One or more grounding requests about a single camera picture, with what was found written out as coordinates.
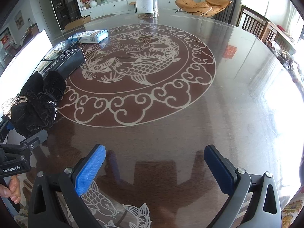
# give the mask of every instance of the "cushion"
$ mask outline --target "cushion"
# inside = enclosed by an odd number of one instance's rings
[[[210,5],[217,5],[222,8],[227,7],[231,3],[229,0],[206,0],[206,2],[208,2]]]
[[[186,7],[194,7],[196,5],[196,2],[193,0],[177,0],[177,1],[179,4],[184,4],[184,6]]]

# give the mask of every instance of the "wooden table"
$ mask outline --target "wooden table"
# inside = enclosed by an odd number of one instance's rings
[[[107,158],[84,197],[100,223],[139,227],[140,208],[147,227],[207,227],[227,199],[203,158],[214,144],[236,167],[272,172],[286,205],[300,187],[304,105],[259,39],[162,12],[86,24],[94,28],[108,29],[111,43],[82,45],[87,62],[66,80],[48,140],[33,151],[27,198],[38,171],[74,166],[100,143]]]

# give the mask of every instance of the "white box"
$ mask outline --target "white box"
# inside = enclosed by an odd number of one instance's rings
[[[108,36],[107,30],[86,31],[77,36],[78,43],[99,43]]]

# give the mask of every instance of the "blue gripper pad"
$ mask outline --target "blue gripper pad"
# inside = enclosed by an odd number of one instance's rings
[[[75,190],[79,196],[86,193],[105,160],[105,147],[99,145],[75,177]]]
[[[234,193],[234,179],[211,146],[205,147],[204,160],[211,170],[221,191],[224,194],[232,195]]]

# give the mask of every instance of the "door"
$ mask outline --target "door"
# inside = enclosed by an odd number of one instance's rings
[[[55,17],[53,7],[50,0],[39,0],[40,7],[42,10],[43,17],[50,31],[52,39],[61,34],[60,27]]]

